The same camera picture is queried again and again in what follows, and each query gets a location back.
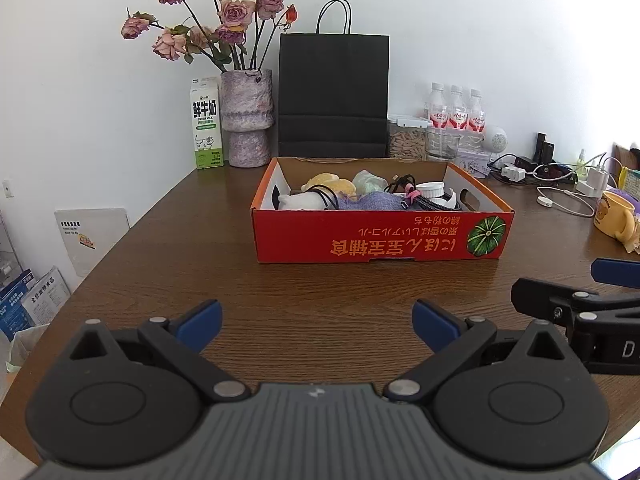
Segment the white round speaker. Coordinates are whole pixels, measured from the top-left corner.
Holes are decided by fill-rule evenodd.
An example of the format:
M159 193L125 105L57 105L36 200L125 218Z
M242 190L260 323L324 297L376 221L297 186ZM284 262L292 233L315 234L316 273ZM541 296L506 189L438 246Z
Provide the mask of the white round speaker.
M503 153L508 146L508 138L503 128L497 126L486 126L484 131L484 139L482 142L483 150L491 153Z

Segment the left water bottle red label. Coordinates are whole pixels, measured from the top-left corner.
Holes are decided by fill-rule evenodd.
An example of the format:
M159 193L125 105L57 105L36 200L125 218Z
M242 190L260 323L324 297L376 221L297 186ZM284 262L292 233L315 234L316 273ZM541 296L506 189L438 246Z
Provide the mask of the left water bottle red label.
M433 82L427 101L427 116L431 127L446 128L448 122L447 103L444 97L444 85Z

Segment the water bottle red label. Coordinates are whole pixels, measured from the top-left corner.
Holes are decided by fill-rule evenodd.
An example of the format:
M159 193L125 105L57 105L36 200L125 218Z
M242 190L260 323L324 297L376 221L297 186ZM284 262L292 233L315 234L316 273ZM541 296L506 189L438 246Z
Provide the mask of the water bottle red label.
M482 104L482 92L477 89L470 90L468 107L468 126L466 130L466 146L468 148L480 148L485 137L486 117Z
M450 100L448 104L448 130L457 133L459 139L465 134L468 126L469 113L462 98L462 88L452 84L450 86Z
M433 82L427 101L427 116L431 127L446 128L448 122L447 103L444 97L444 85Z

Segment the black paper shopping bag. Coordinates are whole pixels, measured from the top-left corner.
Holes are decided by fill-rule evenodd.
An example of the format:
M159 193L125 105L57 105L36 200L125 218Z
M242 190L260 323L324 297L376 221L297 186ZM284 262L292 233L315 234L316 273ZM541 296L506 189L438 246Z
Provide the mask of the black paper shopping bag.
M390 37L352 32L348 0L343 31L280 39L279 154L315 158L383 158L388 143Z

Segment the green white milk carton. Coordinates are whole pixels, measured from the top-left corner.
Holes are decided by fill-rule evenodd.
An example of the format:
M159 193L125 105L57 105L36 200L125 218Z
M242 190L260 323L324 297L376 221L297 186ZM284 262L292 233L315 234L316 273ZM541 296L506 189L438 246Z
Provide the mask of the green white milk carton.
M224 164L218 86L218 77L195 78L191 84L191 122L198 170Z

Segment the blue white boxes on floor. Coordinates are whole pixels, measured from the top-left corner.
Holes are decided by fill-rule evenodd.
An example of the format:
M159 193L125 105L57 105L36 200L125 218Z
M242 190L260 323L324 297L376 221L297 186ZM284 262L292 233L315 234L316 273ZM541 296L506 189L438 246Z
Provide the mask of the blue white boxes on floor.
M47 325L69 299L70 289L56 266L39 280L25 270L1 291L1 331L12 341L18 332Z

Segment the clear container of seeds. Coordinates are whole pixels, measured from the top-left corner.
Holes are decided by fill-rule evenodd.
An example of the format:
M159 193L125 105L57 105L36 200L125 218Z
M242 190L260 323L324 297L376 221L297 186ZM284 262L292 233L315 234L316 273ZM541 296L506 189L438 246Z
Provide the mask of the clear container of seeds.
M426 159L427 129L432 123L421 117L390 116L388 156L399 159Z

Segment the yellow mug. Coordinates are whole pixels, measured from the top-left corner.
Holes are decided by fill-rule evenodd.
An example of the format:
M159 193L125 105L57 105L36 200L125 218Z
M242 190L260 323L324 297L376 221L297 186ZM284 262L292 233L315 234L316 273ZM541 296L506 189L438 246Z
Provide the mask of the yellow mug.
M623 196L604 191L598 203L593 225L603 234L627 243L634 234L634 205Z

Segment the white floral tin box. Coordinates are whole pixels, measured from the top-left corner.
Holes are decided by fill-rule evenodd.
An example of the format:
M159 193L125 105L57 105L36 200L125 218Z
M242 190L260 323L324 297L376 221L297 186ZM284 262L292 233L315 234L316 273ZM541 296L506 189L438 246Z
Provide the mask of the white floral tin box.
M454 163L477 179L484 179L490 174L491 154L484 151L459 148Z

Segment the dried pink rose bouquet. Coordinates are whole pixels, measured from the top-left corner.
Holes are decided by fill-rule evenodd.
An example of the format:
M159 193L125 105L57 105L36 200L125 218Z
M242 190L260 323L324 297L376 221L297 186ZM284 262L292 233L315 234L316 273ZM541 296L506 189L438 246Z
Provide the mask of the dried pink rose bouquet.
M128 11L120 28L125 40L155 35L152 52L166 61L191 64L206 58L221 73L261 70L275 36L298 20L286 0L156 0L175 6L184 20L171 24L150 12Z

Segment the purple textured vase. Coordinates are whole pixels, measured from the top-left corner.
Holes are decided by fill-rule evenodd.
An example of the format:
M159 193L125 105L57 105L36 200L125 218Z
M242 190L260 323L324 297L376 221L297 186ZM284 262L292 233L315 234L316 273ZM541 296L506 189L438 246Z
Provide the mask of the purple textured vase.
M271 70L234 70L220 82L221 127L229 136L229 164L256 168L270 161L274 124Z

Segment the large white bottle cap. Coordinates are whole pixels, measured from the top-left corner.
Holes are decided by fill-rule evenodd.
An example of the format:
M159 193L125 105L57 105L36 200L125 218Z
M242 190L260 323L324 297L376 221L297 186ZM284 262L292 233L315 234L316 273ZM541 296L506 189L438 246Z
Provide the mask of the large white bottle cap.
M431 198L442 198L446 194L445 183L442 181L419 183L416 186L416 189L424 198L427 198L428 200L430 200Z

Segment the right water bottle red label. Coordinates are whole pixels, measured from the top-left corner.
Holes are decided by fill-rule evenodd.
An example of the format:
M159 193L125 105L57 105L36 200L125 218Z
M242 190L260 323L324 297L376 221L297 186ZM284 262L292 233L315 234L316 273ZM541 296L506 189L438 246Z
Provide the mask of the right water bottle red label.
M466 146L468 148L480 148L485 137L486 117L482 104L482 92L477 89L470 90L468 107L468 126L466 130Z

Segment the white board leaning on wall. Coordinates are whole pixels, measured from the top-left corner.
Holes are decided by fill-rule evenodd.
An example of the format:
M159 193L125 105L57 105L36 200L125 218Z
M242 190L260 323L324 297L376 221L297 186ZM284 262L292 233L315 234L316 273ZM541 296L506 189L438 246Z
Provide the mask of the white board leaning on wall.
M80 278L86 278L129 231L124 208L59 209L54 218Z

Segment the black devices by wall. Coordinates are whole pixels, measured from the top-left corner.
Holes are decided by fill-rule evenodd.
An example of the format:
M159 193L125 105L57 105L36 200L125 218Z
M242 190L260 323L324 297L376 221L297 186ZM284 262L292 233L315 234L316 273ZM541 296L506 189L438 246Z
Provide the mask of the black devices by wall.
M547 141L547 135L538 132L534 151L533 162L538 165L550 164L553 160L554 144Z

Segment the middle water bottle red label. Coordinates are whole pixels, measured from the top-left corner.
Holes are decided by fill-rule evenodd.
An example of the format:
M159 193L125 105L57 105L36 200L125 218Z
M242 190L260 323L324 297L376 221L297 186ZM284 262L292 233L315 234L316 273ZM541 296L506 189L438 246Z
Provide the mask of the middle water bottle red label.
M457 133L459 139L465 134L468 126L469 113L462 98L462 88L452 84L450 86L450 100L448 104L448 130Z

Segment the red orange cardboard box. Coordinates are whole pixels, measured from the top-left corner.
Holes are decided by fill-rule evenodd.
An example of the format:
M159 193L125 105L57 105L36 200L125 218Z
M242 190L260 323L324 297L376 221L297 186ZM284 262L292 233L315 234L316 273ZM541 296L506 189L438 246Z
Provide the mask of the red orange cardboard box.
M442 181L457 195L457 211L284 210L278 201L317 174L352 179L360 170L386 180L410 174L420 183ZM276 157L252 204L261 263L338 263L373 260L466 260L502 254L514 209L451 162L391 158Z

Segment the white power adapter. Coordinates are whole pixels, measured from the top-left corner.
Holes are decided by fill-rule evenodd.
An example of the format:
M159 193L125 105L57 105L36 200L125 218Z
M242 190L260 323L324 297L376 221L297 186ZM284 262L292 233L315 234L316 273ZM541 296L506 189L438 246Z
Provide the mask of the white power adapter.
M513 165L503 166L500 170L500 174L501 177L513 183L522 182L526 179L527 176L527 172L524 168Z

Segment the translucent plastic bag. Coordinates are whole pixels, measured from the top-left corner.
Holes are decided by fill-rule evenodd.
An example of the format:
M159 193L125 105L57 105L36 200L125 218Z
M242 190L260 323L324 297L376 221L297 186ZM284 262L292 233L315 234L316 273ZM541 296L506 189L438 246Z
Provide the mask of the translucent plastic bag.
M374 192L384 192L388 187L388 182L384 178L379 177L376 174L372 174L372 172L368 170L359 171L352 179L352 183L356 188L358 196Z

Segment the white yellow plush alpaca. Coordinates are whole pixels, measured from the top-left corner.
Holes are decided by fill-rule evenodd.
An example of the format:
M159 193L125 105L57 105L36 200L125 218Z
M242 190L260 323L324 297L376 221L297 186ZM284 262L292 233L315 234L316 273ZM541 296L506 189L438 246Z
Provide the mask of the white yellow plush alpaca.
M340 178L337 174L317 174L298 192L281 194L274 206L277 210L338 210L338 198L341 195L356 196L352 181Z

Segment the purple fabric pouch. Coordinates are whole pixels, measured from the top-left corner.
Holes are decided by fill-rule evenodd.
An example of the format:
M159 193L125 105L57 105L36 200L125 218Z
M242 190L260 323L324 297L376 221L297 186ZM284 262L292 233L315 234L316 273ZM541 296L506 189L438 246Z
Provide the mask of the purple fabric pouch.
M375 191L359 197L351 198L341 195L338 198L339 210L359 211L403 211L405 200L395 194Z

